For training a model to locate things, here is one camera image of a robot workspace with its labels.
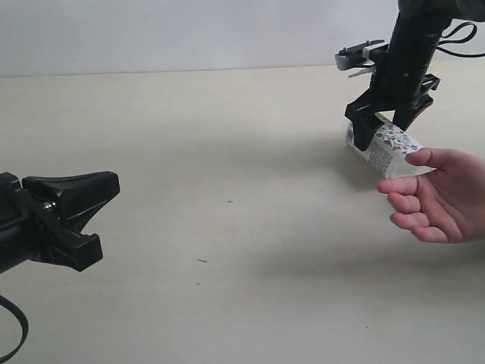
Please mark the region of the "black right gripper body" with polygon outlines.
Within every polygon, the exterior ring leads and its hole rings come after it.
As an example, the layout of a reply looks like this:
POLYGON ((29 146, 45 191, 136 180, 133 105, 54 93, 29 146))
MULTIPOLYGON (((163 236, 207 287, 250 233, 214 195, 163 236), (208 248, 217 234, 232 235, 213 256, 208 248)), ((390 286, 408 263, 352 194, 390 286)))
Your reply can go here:
POLYGON ((418 97, 429 94, 440 83, 428 73, 437 50, 441 30, 394 30, 386 55, 377 64, 368 89, 393 92, 394 109, 416 105, 418 97))

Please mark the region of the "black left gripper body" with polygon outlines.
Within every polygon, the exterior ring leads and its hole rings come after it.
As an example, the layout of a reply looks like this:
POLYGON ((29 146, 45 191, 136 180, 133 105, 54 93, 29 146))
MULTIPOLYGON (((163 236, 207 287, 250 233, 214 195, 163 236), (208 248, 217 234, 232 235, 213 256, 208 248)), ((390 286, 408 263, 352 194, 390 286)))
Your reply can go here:
POLYGON ((54 213, 55 204, 43 207, 46 201, 34 197, 9 172, 1 173, 1 270, 7 271, 22 262, 37 261, 39 255, 40 221, 30 211, 20 195, 25 193, 47 214, 54 213))

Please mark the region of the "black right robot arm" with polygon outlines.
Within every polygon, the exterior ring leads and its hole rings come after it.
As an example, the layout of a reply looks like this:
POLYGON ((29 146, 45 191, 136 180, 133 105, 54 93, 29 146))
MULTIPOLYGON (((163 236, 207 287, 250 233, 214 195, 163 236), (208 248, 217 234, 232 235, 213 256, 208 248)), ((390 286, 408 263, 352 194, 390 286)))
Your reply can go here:
POLYGON ((365 151, 383 126, 381 111, 392 111, 392 123, 407 130, 432 106, 429 92, 440 84, 428 68, 441 48, 444 33, 454 19, 475 26, 484 21, 482 1, 400 1, 399 13, 388 42, 366 41, 340 49, 335 55, 340 71, 367 68, 371 80, 367 90, 346 106, 354 146, 365 151))

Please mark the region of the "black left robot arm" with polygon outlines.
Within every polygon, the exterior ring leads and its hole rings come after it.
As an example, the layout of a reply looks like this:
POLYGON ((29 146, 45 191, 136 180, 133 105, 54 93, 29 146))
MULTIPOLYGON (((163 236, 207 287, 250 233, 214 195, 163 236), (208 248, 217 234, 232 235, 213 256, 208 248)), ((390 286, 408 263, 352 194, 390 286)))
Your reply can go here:
POLYGON ((83 271, 103 258, 90 219, 120 192, 112 171, 71 177, 1 175, 1 270, 27 260, 83 271))

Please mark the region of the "person's open hand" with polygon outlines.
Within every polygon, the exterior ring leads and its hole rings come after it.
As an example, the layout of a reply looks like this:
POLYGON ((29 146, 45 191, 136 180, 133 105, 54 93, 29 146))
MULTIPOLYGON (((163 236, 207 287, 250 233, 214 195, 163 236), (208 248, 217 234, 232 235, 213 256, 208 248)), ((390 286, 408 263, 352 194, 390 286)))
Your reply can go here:
POLYGON ((390 221, 426 243, 483 240, 484 159, 457 149, 423 148, 405 160, 432 170, 377 184, 394 208, 390 221))

